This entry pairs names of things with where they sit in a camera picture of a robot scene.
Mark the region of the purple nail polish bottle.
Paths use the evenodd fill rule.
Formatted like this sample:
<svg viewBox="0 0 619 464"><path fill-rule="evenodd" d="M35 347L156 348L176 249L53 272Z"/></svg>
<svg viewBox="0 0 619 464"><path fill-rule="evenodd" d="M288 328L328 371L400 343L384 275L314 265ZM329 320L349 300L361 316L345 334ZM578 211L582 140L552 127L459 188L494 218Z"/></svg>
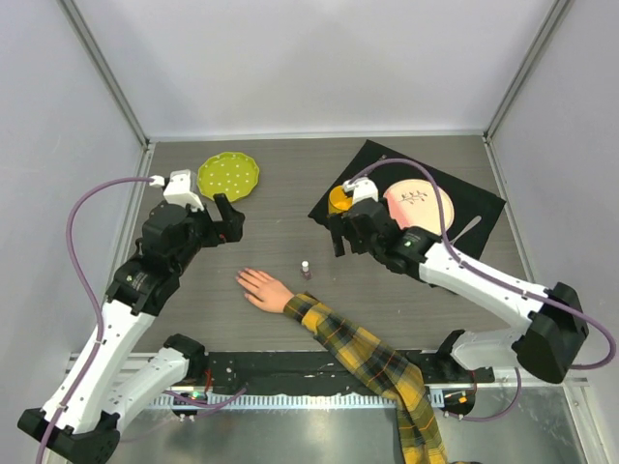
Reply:
<svg viewBox="0 0 619 464"><path fill-rule="evenodd" d="M307 260L301 262L301 274L305 280L311 279L310 263Z"/></svg>

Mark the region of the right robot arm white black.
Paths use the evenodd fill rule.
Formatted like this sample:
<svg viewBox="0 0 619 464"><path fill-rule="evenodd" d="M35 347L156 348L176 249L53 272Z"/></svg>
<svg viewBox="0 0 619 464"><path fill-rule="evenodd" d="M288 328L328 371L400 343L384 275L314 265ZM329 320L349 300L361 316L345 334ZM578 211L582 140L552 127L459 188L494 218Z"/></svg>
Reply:
<svg viewBox="0 0 619 464"><path fill-rule="evenodd" d="M441 287L507 322L506 330L455 331L444 341L436 361L450 382L470 370L521 367L538 379L560 384L572 369L589 329L573 287L553 288L499 272L448 246L438 235L418 226L400 228L384 201L372 199L346 212L327 216L336 255L349 243L357 254L369 253L398 275Z"/></svg>

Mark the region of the yellow plaid sleeve forearm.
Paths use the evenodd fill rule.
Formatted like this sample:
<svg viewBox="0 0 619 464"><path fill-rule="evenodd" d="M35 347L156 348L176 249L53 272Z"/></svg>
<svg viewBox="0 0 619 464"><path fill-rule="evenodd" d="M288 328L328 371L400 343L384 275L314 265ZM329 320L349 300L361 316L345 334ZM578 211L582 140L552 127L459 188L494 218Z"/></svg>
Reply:
<svg viewBox="0 0 619 464"><path fill-rule="evenodd" d="M284 314L310 331L371 392L396 403L398 437L406 463L449 461L419 367L310 295L294 296Z"/></svg>

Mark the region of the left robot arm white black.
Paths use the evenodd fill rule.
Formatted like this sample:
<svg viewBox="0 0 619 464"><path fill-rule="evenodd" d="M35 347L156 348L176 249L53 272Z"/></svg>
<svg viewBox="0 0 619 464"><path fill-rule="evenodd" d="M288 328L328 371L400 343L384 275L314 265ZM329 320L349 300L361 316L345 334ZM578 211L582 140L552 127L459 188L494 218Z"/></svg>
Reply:
<svg viewBox="0 0 619 464"><path fill-rule="evenodd" d="M221 219L204 207L154 208L135 253L116 272L99 305L97 326L55 394L27 409L18 428L71 463L105 463L135 417L167 388L198 384L207 370L204 346L179 333L120 386L114 384L137 341L152 326L180 278L205 247L237 243L244 215L219 193Z"/></svg>

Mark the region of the mannequin hand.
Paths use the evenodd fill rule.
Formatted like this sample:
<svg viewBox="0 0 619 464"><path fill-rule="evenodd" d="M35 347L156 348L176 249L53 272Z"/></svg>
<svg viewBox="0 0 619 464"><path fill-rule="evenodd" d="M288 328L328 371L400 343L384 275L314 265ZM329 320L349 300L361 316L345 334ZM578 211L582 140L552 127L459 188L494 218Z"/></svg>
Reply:
<svg viewBox="0 0 619 464"><path fill-rule="evenodd" d="M282 314L294 297L283 283L262 271L245 268L235 279L244 289L245 298L264 312Z"/></svg>

